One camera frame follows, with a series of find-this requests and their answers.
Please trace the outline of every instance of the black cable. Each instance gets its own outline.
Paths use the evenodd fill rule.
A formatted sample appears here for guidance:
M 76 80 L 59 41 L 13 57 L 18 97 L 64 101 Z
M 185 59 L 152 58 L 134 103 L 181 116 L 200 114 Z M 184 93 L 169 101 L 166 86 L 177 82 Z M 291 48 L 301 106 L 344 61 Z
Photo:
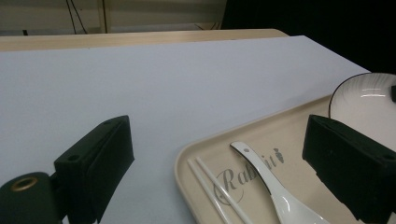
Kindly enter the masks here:
M 67 3 L 67 8 L 69 8 L 70 19 L 72 19 L 73 30 L 75 31 L 75 35 L 76 35 L 77 34 L 76 26 L 74 25 L 74 20 L 73 20 L 72 10 L 70 9 L 69 0 L 66 0 L 66 3 Z
M 72 6 L 73 6 L 75 12 L 77 13 L 78 20 L 79 20 L 79 24 L 81 24 L 81 27 L 82 27 L 82 29 L 84 30 L 84 33 L 87 34 L 87 31 L 85 30 L 85 27 L 84 27 L 84 25 L 82 24 L 81 18 L 79 17 L 79 14 L 78 14 L 78 12 L 77 12 L 77 9 L 76 9 L 76 6 L 74 5 L 73 0 L 70 0 L 70 1 L 72 2 Z

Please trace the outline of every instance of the white table surface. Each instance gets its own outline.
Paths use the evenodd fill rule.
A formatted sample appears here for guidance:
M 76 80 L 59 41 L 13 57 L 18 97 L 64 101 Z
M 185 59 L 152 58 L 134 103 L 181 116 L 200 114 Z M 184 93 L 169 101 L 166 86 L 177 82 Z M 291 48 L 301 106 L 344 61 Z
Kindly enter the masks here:
M 304 36 L 0 52 L 0 185 L 52 174 L 97 124 L 128 115 L 135 161 L 102 223 L 192 223 L 173 173 L 184 146 L 365 72 Z

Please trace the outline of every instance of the dark background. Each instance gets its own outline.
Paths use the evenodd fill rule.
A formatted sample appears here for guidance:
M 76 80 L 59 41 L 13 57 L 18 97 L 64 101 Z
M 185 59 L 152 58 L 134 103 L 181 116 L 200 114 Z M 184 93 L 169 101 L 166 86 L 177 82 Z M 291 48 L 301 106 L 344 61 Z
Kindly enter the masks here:
M 384 0 L 228 0 L 221 29 L 306 35 L 370 70 L 396 74 L 396 7 Z

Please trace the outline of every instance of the white chopstick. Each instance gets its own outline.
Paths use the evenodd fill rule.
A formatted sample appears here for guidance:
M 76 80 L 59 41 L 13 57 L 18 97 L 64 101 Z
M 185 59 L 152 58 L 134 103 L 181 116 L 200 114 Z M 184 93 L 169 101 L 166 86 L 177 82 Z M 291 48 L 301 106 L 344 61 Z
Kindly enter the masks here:
M 216 210 L 218 210 L 219 215 L 221 216 L 221 219 L 224 221 L 226 224 L 232 224 L 230 218 L 227 216 L 227 214 L 222 210 L 218 200 L 216 200 L 215 194 L 213 191 L 209 188 L 209 186 L 206 184 L 204 179 L 202 178 L 200 172 L 196 168 L 196 166 L 192 163 L 191 160 L 187 160 L 187 163 L 189 164 L 190 168 L 192 169 L 192 172 L 195 174 L 195 177 L 197 177 L 198 181 L 200 182 L 201 186 L 204 188 L 207 196 L 209 197 L 210 201 L 215 205 Z
M 216 179 L 216 177 L 213 175 L 213 173 L 209 170 L 209 168 L 204 164 L 204 162 L 201 160 L 201 158 L 196 157 L 195 158 L 198 162 L 198 164 L 201 166 L 201 168 L 204 170 L 206 175 L 212 180 L 212 182 L 216 185 L 216 187 L 221 191 L 222 195 L 225 197 L 227 202 L 231 205 L 233 210 L 238 214 L 238 216 L 246 223 L 246 224 L 252 224 L 250 218 L 245 214 L 245 212 L 242 210 L 241 207 L 233 200 L 233 198 L 230 196 L 230 194 L 227 192 L 227 190 L 224 189 L 224 187 L 220 184 L 220 182 Z

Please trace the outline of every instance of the wooden table edge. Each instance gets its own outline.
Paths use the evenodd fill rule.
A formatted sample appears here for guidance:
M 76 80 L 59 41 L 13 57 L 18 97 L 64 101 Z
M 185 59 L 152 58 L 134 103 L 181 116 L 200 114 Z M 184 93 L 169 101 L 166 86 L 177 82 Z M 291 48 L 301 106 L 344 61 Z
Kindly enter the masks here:
M 0 51 L 81 49 L 288 36 L 276 29 L 171 31 L 96 35 L 0 36 Z

